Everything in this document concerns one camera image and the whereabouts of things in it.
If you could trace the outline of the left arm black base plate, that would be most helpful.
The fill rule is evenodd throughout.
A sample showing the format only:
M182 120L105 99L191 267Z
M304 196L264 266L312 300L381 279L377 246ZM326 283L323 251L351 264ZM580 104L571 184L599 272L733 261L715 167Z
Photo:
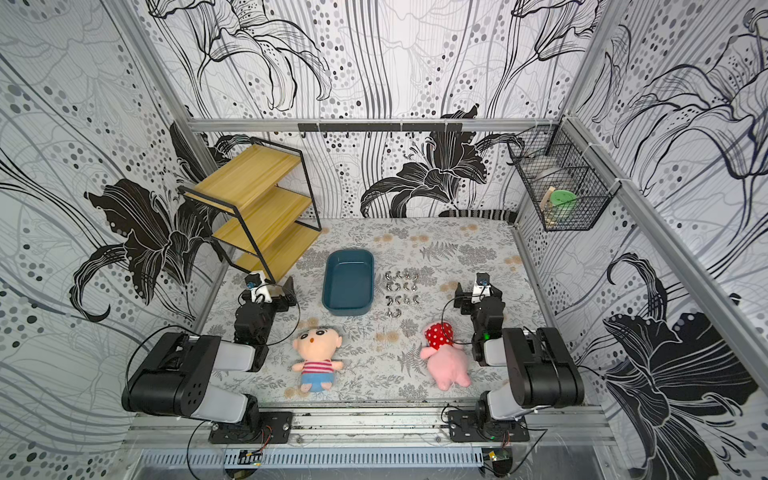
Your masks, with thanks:
M294 415L290 411L260 412L255 423L251 417L238 424L215 423L208 436L214 445L223 444L266 444L283 445L289 441Z

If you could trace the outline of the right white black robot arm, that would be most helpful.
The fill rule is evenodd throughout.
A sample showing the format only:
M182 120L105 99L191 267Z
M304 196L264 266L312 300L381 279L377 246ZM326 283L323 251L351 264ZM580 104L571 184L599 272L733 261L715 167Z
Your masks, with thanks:
M453 306L471 319L468 345L483 367L503 367L507 384L481 394L476 418L481 426L516 423L546 408L583 403L581 374L558 329L505 327L502 292L480 274L470 291L458 286Z

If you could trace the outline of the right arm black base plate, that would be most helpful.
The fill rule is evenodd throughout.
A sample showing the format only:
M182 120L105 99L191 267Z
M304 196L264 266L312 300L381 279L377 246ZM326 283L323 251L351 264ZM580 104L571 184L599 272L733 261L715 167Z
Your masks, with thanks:
M455 443L519 443L530 440L523 420L482 420L475 411L450 408L441 417Z

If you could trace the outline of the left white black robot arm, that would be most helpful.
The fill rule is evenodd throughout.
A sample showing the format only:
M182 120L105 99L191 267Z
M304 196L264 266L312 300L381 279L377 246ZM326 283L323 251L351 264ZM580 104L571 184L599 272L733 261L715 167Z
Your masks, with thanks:
M258 401L211 384L216 371L259 371L272 343L275 316L297 305L294 281L265 283L246 276L232 341L216 335L165 333L127 378L122 407L129 412L178 416L251 430L260 427Z

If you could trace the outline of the teal plastic storage box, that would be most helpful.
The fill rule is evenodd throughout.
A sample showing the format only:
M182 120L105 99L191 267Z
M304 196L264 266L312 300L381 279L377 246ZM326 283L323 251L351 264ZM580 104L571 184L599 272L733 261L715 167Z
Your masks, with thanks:
M331 253L326 262L322 304L334 316L366 314L374 297L374 256L364 249Z

